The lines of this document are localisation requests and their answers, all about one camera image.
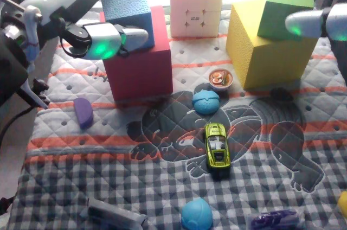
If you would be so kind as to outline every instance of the yellow-green toy car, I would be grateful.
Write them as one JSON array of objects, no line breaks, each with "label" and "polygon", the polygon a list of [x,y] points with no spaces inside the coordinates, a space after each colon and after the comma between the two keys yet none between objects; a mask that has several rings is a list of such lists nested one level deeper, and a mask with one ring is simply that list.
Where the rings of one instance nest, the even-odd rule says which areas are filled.
[{"label": "yellow-green toy car", "polygon": [[207,165],[212,169],[230,168],[226,129],[221,123],[205,125]]}]

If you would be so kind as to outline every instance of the green block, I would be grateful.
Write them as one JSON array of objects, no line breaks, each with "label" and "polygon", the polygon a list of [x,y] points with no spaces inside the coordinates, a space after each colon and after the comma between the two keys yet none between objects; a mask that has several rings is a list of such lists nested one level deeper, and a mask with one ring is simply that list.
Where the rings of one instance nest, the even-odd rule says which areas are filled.
[{"label": "green block", "polygon": [[314,0],[266,0],[260,21],[258,36],[274,40],[300,40],[287,31],[285,19],[288,15],[311,10]]}]

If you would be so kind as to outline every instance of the blue plastic egg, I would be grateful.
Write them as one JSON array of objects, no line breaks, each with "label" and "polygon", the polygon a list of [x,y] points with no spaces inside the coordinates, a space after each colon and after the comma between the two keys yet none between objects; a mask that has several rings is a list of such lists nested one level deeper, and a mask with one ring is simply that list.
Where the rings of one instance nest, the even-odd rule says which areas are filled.
[{"label": "blue plastic egg", "polygon": [[210,205],[203,199],[188,202],[182,210],[181,223],[188,230],[208,230],[213,222]]},{"label": "blue plastic egg", "polygon": [[218,111],[220,99],[214,91],[202,90],[194,94],[192,103],[197,113],[209,115]]}]

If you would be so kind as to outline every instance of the checkered fabric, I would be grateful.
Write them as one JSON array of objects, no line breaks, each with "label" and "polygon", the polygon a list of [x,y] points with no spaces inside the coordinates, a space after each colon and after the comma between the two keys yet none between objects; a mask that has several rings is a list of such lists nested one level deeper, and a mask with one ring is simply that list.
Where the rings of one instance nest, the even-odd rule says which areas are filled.
[{"label": "checkered fabric", "polygon": [[[218,38],[171,40],[174,94],[160,100],[115,104],[102,61],[57,48],[52,104],[37,114],[8,229],[113,229],[83,215],[88,197],[146,214],[144,229],[181,229],[182,208],[198,197],[213,229],[244,230],[247,214],[288,208],[304,213],[306,229],[347,229],[337,206],[347,189],[347,88],[329,41],[319,40],[300,83],[245,92],[225,51],[229,14]],[[233,161],[211,173],[198,143],[205,117],[189,101],[216,67],[235,80],[208,119],[228,128]],[[84,131],[76,97],[93,104]]]}]

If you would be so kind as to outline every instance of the red cube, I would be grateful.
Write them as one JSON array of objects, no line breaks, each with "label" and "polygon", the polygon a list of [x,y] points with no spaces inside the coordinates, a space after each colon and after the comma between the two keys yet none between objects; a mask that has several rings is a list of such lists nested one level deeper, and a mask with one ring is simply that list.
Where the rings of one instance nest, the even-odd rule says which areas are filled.
[{"label": "red cube", "polygon": [[151,97],[172,93],[171,50],[166,32],[163,7],[151,7],[155,46],[133,52],[127,58],[104,60],[115,100]]}]

